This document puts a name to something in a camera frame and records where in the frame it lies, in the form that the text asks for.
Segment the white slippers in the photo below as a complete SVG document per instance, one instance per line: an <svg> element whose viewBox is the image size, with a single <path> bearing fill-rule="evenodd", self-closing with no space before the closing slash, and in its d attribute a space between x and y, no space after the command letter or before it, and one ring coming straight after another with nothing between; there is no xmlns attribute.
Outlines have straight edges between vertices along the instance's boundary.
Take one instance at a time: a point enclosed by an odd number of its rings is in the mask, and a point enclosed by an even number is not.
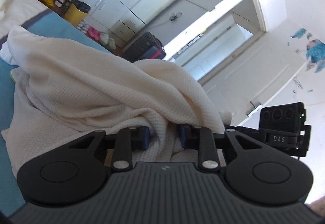
<svg viewBox="0 0 325 224"><path fill-rule="evenodd" d="M107 33L104 32L100 33L99 42L107 50L114 51L116 49L115 40L113 38L110 38L109 34Z"/></svg>

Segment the white sneakers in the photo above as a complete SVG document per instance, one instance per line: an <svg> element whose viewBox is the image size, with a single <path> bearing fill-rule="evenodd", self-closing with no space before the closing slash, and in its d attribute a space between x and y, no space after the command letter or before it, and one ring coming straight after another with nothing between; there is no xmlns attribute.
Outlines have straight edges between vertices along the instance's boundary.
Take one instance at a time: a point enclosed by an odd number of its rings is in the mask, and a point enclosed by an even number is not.
<svg viewBox="0 0 325 224"><path fill-rule="evenodd" d="M77 26L76 29L83 32L83 34L87 34L89 30L90 25L88 24L87 21L82 20Z"/></svg>

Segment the cream waffle-knit garment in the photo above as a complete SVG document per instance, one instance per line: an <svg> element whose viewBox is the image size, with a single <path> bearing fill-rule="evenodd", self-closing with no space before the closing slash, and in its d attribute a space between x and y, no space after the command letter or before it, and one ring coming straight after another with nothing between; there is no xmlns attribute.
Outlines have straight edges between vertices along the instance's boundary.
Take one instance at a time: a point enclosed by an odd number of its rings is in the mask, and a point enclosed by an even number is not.
<svg viewBox="0 0 325 224"><path fill-rule="evenodd" d="M145 126L152 139L134 162L194 161L177 124L222 133L231 113L217 107L182 67L148 59L131 63L79 42L14 26L3 49L15 65L13 119L2 132L13 173L29 160L102 129Z"/></svg>

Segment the pink slippers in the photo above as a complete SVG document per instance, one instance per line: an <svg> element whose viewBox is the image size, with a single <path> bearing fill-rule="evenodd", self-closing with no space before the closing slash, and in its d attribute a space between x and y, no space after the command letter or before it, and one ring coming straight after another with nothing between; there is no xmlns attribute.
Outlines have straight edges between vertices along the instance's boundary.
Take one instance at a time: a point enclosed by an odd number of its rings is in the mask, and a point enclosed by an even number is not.
<svg viewBox="0 0 325 224"><path fill-rule="evenodd" d="M90 26L88 31L87 31L87 35L95 40L95 41L99 41L100 40L100 31L98 31L97 29L95 29L94 27Z"/></svg>

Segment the white door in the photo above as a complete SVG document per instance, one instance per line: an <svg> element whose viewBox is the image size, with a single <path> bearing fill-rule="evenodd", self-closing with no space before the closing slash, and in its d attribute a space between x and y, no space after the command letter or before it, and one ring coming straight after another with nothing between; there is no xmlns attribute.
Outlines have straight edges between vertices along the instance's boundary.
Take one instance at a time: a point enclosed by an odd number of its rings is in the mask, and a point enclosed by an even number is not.
<svg viewBox="0 0 325 224"><path fill-rule="evenodd" d="M240 125L260 110L302 69L305 61L271 34L236 58L228 57L199 80L213 104Z"/></svg>

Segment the yellow trash bin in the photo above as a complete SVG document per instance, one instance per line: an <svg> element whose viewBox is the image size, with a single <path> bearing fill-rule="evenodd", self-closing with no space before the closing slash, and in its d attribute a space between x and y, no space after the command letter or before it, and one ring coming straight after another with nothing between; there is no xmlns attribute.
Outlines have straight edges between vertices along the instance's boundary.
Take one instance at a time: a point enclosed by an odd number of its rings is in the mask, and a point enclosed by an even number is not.
<svg viewBox="0 0 325 224"><path fill-rule="evenodd" d="M91 6L88 4L74 0L65 12L63 18L76 27L90 12Z"/></svg>

